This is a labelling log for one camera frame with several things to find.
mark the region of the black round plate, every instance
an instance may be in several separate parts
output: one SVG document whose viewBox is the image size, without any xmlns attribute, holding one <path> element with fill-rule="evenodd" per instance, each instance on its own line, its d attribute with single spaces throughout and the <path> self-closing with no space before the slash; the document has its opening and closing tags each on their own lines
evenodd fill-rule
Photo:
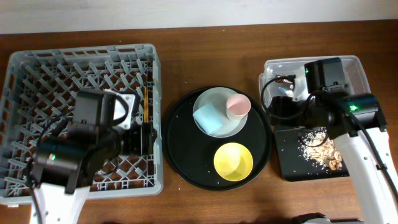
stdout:
<svg viewBox="0 0 398 224">
<path fill-rule="evenodd" d="M 193 104 L 200 94 L 213 87 L 222 86 L 193 91 L 175 104 L 164 126 L 163 149 L 173 169 L 189 183 L 207 190 L 229 190 L 250 182 L 264 168 L 271 155 L 271 127 L 260 106 L 247 96 L 252 108 L 238 134 L 214 138 L 203 133 L 193 120 Z M 229 142 L 246 146 L 253 156 L 253 170 L 244 180 L 225 180 L 217 174 L 213 165 L 217 149 Z"/>
</svg>

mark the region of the plastic container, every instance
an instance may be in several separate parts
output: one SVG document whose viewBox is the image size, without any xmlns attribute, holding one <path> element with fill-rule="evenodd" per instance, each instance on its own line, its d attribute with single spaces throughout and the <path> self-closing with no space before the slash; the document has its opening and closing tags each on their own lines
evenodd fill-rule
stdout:
<svg viewBox="0 0 398 224">
<path fill-rule="evenodd" d="M 347 80 L 351 85 L 351 94 L 370 93 L 368 79 L 365 71 L 357 56 L 327 56 L 327 57 L 303 57 L 303 58 L 287 58 L 268 60 L 264 66 L 264 73 L 259 77 L 260 94 L 262 87 L 274 78 L 276 75 L 294 75 L 304 64 L 316 60 L 339 57 L 343 64 L 343 69 Z M 264 93 L 264 99 L 267 106 L 271 103 L 274 96 L 285 96 L 279 87 L 286 86 L 285 83 L 271 83 Z"/>
<path fill-rule="evenodd" d="M 120 156 L 116 173 L 103 172 L 94 178 L 89 199 L 156 195 L 163 189 L 162 85 L 155 47 L 136 44 L 13 53 L 0 100 L 0 203 L 31 202 L 25 167 L 35 151 L 35 140 L 49 119 L 74 105 L 80 89 L 136 90 L 143 99 L 145 85 L 149 119 L 157 131 L 154 153 Z M 142 123 L 143 111 L 142 100 L 131 124 Z"/>
</svg>

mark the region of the yellow bowl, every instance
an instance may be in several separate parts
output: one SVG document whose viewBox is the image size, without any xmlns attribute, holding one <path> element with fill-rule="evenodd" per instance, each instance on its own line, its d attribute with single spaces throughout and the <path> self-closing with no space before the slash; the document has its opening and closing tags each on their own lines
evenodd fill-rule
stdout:
<svg viewBox="0 0 398 224">
<path fill-rule="evenodd" d="M 245 179 L 253 169 L 253 157 L 246 147 L 238 143 L 227 143 L 217 149 L 214 167 L 218 175 L 229 181 Z"/>
</svg>

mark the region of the brown wood surface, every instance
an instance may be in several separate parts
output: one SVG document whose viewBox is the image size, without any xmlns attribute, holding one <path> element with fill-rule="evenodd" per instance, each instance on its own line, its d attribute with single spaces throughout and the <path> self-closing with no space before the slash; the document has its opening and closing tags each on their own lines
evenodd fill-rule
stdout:
<svg viewBox="0 0 398 224">
<path fill-rule="evenodd" d="M 18 50 L 141 43 L 154 44 L 162 62 L 163 117 L 183 95 L 207 85 L 237 88 L 259 101 L 258 76 L 266 60 L 356 55 L 384 110 L 398 162 L 398 21 L 0 35 L 0 82 L 10 54 Z M 284 181 L 275 151 L 260 175 L 236 190 L 194 187 L 166 160 L 164 177 L 157 196 L 87 201 L 79 223 L 268 222 L 312 212 L 362 218 L 349 177 Z M 29 212 L 28 205 L 0 206 L 0 223 L 28 223 Z"/>
</svg>

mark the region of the white plate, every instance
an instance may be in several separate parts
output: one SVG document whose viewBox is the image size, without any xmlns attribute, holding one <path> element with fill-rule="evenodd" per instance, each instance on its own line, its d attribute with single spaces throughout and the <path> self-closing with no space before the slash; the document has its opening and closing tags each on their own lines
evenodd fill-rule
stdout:
<svg viewBox="0 0 398 224">
<path fill-rule="evenodd" d="M 219 119 L 223 124 L 223 127 L 213 134 L 208 134 L 209 136 L 216 138 L 226 138 L 238 133 L 248 120 L 248 115 L 242 118 L 241 121 L 230 121 L 226 116 L 226 101 L 233 94 L 237 94 L 235 91 L 229 88 L 216 87 L 204 91 L 195 101 L 193 105 L 193 112 L 197 109 L 205 106 L 208 103 L 212 103 L 218 112 Z M 198 128 L 207 134 L 201 126 L 197 123 Z"/>
</svg>

